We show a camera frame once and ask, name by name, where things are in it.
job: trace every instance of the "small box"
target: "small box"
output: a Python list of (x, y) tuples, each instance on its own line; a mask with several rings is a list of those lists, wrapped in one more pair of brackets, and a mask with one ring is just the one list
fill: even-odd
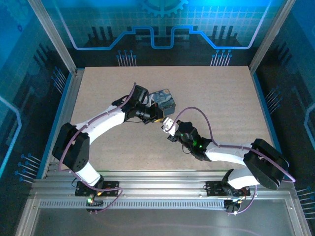
[(175, 112), (175, 102), (168, 89), (163, 89), (150, 93), (153, 94), (153, 100), (158, 104), (158, 107), (164, 112), (164, 116), (169, 116)]

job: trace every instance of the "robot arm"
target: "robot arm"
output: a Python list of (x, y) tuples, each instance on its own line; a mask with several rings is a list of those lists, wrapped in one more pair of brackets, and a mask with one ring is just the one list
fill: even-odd
[(123, 104), (123, 99), (127, 96), (114, 101), (108, 109), (92, 119), (76, 125), (71, 125), (70, 123), (64, 124), (53, 148), (53, 156), (60, 160), (66, 145), (73, 135), (83, 126), (87, 125), (87, 128), (76, 137), (70, 146), (63, 164), (76, 173), (89, 186), (102, 188), (103, 177), (89, 163), (90, 145), (100, 135), (130, 118), (138, 117), (144, 124), (163, 119), (163, 111), (158, 108), (157, 103), (151, 104), (148, 94), (147, 89), (136, 86), (130, 100), (121, 108), (117, 109), (119, 105)]
[(281, 153), (262, 139), (256, 139), (252, 144), (227, 144), (216, 145), (211, 139), (206, 139), (198, 134), (191, 122), (174, 121), (165, 118), (162, 129), (170, 134), (168, 139), (179, 142), (200, 161), (227, 161), (243, 165), (237, 170), (229, 170), (221, 184), (226, 193), (233, 195), (238, 189), (251, 185), (263, 185), (269, 189), (278, 189), (284, 173), (266, 161), (261, 156), (249, 149), (255, 149), (272, 159), (283, 169), (288, 169), (288, 162)]

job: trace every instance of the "purple cable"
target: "purple cable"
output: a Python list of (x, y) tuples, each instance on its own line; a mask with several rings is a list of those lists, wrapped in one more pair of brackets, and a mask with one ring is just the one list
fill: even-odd
[[(70, 139), (69, 143), (67, 144), (67, 146), (65, 147), (64, 151), (63, 151), (63, 154), (61, 156), (61, 159), (59, 161), (59, 166), (58, 166), (58, 169), (59, 171), (70, 171), (75, 177), (77, 177), (78, 179), (81, 179), (75, 172), (71, 171), (70, 169), (67, 169), (67, 170), (62, 170), (61, 167), (62, 167), (62, 163), (63, 163), (63, 160), (65, 158), (65, 155), (66, 153), (68, 152), (72, 142), (76, 139), (76, 137), (84, 130), (86, 129), (89, 125), (91, 125), (94, 121), (98, 120), (99, 118), (105, 116), (105, 115), (109, 115), (113, 112), (115, 112), (116, 110), (118, 110), (119, 108), (121, 108), (123, 105), (125, 105), (131, 98), (133, 92), (134, 92), (134, 89), (136, 87), (136, 83), (133, 84), (133, 88), (129, 94), (129, 96), (127, 97), (127, 99), (123, 102), (123, 104), (119, 105), (118, 107), (108, 111), (108, 112), (104, 112), (100, 115), (98, 115), (97, 117), (94, 117), (92, 120), (90, 120), (86, 125), (82, 126), (73, 136), (72, 138)], [(123, 193), (123, 189), (122, 188), (107, 188), (107, 189), (101, 189), (101, 188), (94, 188), (92, 186), (89, 186), (88, 183), (86, 183), (85, 181), (83, 181), (81, 179), (82, 183), (84, 183), (88, 188), (90, 189), (93, 189), (95, 191), (99, 191), (99, 192), (109, 192), (109, 191), (116, 191), (116, 190), (120, 190), (120, 194), (107, 206), (105, 207), (104, 209), (102, 210), (99, 210), (99, 211), (95, 211), (95, 213), (97, 214), (98, 212), (102, 212), (102, 211), (105, 211), (107, 210), (115, 201), (117, 201), (117, 199), (121, 196), (121, 194)]]
[(246, 149), (246, 150), (252, 151), (252, 152), (256, 153), (257, 155), (263, 157), (263, 158), (266, 159), (267, 161), (269, 161), (269, 162), (270, 162), (271, 164), (273, 164), (278, 170), (280, 170), (283, 174), (285, 174), (287, 177), (289, 177), (289, 178), (291, 179), (291, 181), (289, 181), (289, 182), (295, 183), (295, 178), (294, 178), (292, 175), (290, 175), (284, 168), (282, 168), (280, 165), (278, 165), (276, 162), (274, 162), (273, 160), (271, 160), (268, 156), (266, 156), (265, 154), (261, 153), (260, 151), (257, 151), (257, 150), (255, 150), (255, 149), (253, 149), (253, 148), (250, 148), (250, 147), (243, 147), (243, 146), (236, 146), (236, 145), (219, 145), (219, 144), (214, 140), (214, 138), (213, 138), (213, 134), (212, 134), (212, 130), (211, 130), (211, 125), (210, 125), (210, 122), (209, 122), (207, 116), (203, 113), (202, 110), (200, 110), (200, 109), (197, 108), (197, 107), (187, 107), (187, 108), (183, 109), (183, 110), (178, 114), (178, 116), (175, 118), (175, 120), (174, 120), (172, 126), (171, 126), (168, 130), (166, 130), (166, 132), (170, 131), (170, 130), (173, 128), (173, 126), (176, 124), (176, 122), (178, 121), (178, 119), (180, 118), (180, 116), (181, 116), (185, 111), (187, 111), (187, 110), (189, 110), (189, 109), (195, 109), (195, 110), (199, 111), (199, 112), (204, 116), (204, 118), (205, 118), (206, 121), (207, 121), (208, 127), (209, 127), (209, 132), (210, 132), (211, 140), (212, 140), (212, 142), (214, 143), (214, 145), (218, 146), (219, 148), (220, 148), (220, 147), (222, 147), (222, 148), (236, 148), (236, 149)]

